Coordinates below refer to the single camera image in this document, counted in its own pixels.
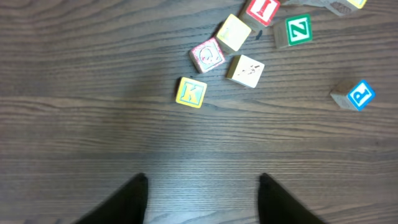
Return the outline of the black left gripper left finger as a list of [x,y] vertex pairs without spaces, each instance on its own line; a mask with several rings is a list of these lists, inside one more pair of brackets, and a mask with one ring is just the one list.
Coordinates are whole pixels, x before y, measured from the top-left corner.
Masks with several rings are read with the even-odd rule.
[[148,202],[148,178],[139,173],[76,224],[143,224]]

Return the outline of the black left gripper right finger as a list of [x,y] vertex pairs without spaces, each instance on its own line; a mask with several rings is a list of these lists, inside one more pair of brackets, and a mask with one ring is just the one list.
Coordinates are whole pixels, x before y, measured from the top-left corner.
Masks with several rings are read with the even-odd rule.
[[260,224],[325,224],[266,173],[259,176],[257,209]]

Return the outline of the yellow K block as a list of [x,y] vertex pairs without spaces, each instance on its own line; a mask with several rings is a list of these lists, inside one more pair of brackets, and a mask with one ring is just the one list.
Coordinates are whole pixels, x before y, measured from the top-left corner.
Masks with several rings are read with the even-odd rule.
[[180,79],[175,101],[181,105],[201,108],[206,89],[206,83],[182,77]]

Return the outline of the blue P block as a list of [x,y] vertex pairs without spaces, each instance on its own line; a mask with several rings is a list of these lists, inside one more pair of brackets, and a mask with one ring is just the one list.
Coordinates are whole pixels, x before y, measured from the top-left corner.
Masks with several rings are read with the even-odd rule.
[[344,80],[330,92],[330,96],[340,108],[361,111],[376,94],[366,80]]

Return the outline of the plain white wooden block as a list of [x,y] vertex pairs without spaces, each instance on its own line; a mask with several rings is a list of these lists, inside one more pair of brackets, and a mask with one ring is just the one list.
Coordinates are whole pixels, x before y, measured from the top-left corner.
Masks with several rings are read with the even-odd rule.
[[227,72],[227,79],[255,88],[263,73],[265,65],[245,55],[237,55],[233,58],[231,66]]

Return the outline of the green N block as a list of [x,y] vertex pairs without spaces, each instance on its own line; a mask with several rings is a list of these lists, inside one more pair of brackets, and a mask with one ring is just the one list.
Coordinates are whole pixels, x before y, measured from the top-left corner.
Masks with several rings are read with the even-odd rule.
[[300,45],[313,40],[310,14],[288,17],[273,25],[275,45],[278,49]]

